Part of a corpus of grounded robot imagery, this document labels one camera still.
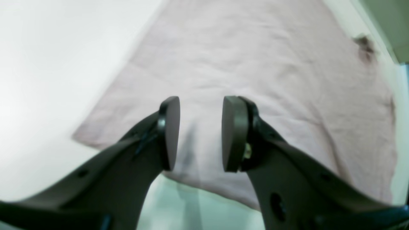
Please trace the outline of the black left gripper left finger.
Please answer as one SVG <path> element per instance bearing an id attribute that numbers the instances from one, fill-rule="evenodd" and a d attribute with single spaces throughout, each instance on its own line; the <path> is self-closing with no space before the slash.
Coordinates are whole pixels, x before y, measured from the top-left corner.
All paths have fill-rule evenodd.
<path id="1" fill-rule="evenodd" d="M 175 166 L 180 100 L 36 195 L 1 202 L 1 222 L 22 230 L 135 230 L 150 185 Z"/>

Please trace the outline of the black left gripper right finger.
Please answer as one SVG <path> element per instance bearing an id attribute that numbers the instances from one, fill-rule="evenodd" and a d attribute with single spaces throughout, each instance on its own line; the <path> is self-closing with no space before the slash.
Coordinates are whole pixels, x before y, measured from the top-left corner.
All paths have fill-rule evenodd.
<path id="1" fill-rule="evenodd" d="M 358 192 L 286 142 L 242 96 L 225 96 L 225 172 L 245 172 L 267 230 L 407 230 L 408 205 L 387 205 Z"/>

